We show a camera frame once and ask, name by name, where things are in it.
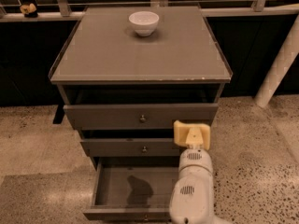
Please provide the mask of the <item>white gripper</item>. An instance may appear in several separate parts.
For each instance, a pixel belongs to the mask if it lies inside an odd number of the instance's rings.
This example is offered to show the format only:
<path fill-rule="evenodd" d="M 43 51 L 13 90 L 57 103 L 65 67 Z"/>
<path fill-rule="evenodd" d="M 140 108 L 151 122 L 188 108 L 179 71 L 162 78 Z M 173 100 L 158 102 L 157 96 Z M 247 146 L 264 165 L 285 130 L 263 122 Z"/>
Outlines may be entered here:
<path fill-rule="evenodd" d="M 203 135 L 199 128 L 190 128 L 186 137 L 187 148 L 179 158 L 179 175 L 198 175 L 213 173 L 212 161 L 209 154 L 201 148 L 204 144 Z"/>

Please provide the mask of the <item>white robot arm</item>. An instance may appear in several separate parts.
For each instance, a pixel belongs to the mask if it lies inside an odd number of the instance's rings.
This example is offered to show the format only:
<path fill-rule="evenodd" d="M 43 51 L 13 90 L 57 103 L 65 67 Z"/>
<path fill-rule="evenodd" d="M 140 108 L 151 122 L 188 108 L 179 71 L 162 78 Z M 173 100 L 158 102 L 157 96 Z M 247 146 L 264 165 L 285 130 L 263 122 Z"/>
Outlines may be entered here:
<path fill-rule="evenodd" d="M 214 184 L 210 127 L 196 124 L 175 129 L 175 143 L 185 147 L 180 154 L 178 181 L 174 186 L 169 214 L 173 224 L 232 224 L 214 212 Z"/>

